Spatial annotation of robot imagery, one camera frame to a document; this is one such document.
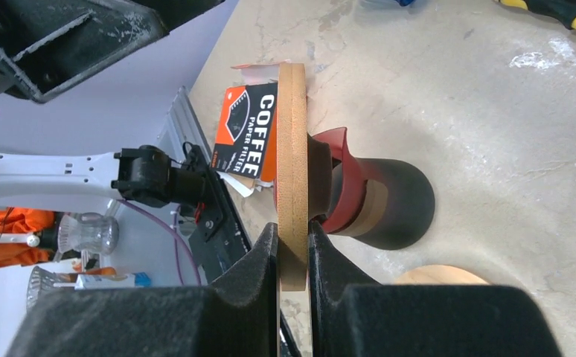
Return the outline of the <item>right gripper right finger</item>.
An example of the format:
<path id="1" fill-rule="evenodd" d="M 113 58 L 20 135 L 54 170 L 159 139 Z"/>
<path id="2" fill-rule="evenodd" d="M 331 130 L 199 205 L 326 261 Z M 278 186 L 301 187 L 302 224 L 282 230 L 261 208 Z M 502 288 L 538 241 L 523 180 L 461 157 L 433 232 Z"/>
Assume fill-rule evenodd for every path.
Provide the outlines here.
<path id="1" fill-rule="evenodd" d="M 383 285 L 309 226 L 316 356 L 559 356 L 535 302 L 495 285 Z"/>

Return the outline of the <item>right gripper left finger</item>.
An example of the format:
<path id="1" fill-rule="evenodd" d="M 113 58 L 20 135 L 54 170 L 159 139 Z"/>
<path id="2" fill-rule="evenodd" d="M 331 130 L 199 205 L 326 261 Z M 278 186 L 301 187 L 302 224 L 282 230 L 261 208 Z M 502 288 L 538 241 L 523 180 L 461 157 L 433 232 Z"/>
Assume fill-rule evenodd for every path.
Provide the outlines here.
<path id="1" fill-rule="evenodd" d="M 26 315 L 9 356 L 277 356 L 278 232 L 207 286 L 54 292 Z"/>

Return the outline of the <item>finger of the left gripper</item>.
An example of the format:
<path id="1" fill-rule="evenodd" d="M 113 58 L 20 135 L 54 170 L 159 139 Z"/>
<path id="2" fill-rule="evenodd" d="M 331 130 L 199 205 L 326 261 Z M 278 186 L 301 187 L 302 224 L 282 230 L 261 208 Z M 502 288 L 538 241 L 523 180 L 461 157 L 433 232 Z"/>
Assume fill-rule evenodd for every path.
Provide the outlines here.
<path id="1" fill-rule="evenodd" d="M 0 1 L 0 94 L 46 103 L 166 33 L 133 1 Z"/>

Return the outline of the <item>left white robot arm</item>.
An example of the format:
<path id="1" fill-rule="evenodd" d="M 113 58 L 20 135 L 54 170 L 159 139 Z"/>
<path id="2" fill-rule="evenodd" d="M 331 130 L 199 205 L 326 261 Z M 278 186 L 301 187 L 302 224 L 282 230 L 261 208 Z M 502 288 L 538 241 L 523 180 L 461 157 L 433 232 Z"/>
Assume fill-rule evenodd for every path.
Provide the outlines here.
<path id="1" fill-rule="evenodd" d="M 217 6 L 215 1 L 0 1 L 0 94 L 43 104 Z M 0 199 L 102 196 L 153 208 L 197 205 L 207 187 L 199 147 L 178 164 L 143 145 L 100 155 L 0 153 Z"/>

